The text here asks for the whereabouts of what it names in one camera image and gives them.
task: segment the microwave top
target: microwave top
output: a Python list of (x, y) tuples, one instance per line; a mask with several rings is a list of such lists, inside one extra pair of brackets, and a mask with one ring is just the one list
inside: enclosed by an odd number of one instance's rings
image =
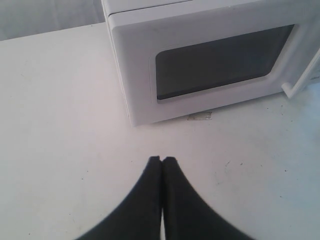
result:
[(210, 8), (231, 7), (254, 2), (291, 2), (296, 0), (102, 0), (106, 16), (183, 2), (210, 3)]

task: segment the microwave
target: microwave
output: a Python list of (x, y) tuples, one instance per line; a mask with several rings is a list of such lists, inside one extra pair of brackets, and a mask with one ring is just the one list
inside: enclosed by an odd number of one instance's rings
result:
[(133, 126), (320, 82), (320, 0), (102, 0)]

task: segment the microwave window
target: microwave window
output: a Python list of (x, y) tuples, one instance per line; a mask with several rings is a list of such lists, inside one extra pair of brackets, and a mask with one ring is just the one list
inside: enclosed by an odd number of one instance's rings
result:
[(163, 51), (156, 56), (157, 99), (268, 75), (294, 25)]

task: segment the table surface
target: table surface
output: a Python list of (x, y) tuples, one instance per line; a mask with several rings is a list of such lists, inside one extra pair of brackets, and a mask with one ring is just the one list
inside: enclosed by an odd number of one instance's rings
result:
[(320, 239), (320, 84), (130, 126), (105, 23), (0, 42), (0, 232), (71, 240), (175, 156), (201, 197), (257, 240)]

